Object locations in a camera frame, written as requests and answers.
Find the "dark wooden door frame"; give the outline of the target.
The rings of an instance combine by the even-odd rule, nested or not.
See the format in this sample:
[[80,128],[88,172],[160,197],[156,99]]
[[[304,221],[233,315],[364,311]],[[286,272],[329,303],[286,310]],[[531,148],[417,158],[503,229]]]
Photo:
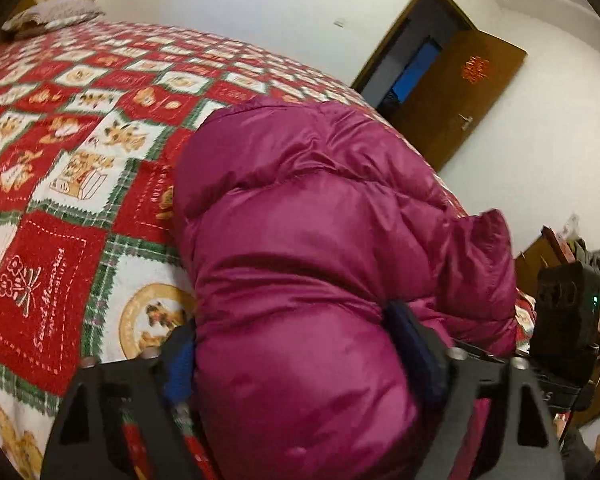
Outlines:
[[411,0],[358,73],[352,88],[388,117],[414,90],[451,38],[475,28],[454,0]]

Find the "red door decoration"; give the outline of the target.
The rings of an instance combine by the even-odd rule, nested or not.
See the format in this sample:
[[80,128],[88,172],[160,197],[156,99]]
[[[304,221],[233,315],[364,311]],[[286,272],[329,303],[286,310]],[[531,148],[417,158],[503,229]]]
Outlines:
[[478,84],[478,82],[489,78],[491,63],[486,58],[478,55],[471,55],[464,63],[460,70],[460,76],[470,84]]

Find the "cluttered items pile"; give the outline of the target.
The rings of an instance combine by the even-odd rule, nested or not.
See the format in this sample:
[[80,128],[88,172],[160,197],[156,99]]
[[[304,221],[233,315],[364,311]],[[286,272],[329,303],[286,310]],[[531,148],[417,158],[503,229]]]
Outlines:
[[518,352],[538,376],[565,444],[600,419],[600,251],[588,248],[580,217],[543,226],[515,258]]

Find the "magenta puffer down jacket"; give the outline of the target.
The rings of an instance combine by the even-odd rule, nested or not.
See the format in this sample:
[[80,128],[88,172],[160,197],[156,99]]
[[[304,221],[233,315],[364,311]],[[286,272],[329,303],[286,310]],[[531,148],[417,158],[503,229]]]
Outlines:
[[213,112],[175,168],[174,237],[223,478],[415,471],[434,421],[382,325],[390,300],[445,342],[516,347],[503,215],[462,214],[400,136],[337,102]]

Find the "striped grey pillow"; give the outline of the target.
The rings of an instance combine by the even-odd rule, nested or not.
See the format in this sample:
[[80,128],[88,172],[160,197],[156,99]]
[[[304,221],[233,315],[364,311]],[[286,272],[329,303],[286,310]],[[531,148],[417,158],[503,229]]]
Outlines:
[[38,36],[102,14],[93,0],[47,0],[14,15],[2,25],[2,32],[14,38]]

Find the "red christmas bear quilt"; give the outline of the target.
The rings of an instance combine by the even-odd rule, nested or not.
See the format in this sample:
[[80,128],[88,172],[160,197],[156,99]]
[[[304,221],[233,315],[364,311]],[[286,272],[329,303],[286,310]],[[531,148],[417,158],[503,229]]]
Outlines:
[[196,320],[175,168],[213,112],[257,98],[337,102],[400,136],[341,81],[190,29],[95,20],[1,52],[0,449],[24,478],[81,358],[132,359]]

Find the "brown wooden door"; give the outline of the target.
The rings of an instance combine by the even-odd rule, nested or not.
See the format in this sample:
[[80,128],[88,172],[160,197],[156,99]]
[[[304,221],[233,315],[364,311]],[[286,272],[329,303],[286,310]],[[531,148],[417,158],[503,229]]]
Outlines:
[[[478,84],[470,84],[460,76],[471,55],[491,63],[489,78]],[[432,169],[439,171],[486,117],[526,57],[525,50],[486,32],[457,32],[390,122]],[[474,118],[467,131],[460,128],[463,122],[459,114]]]

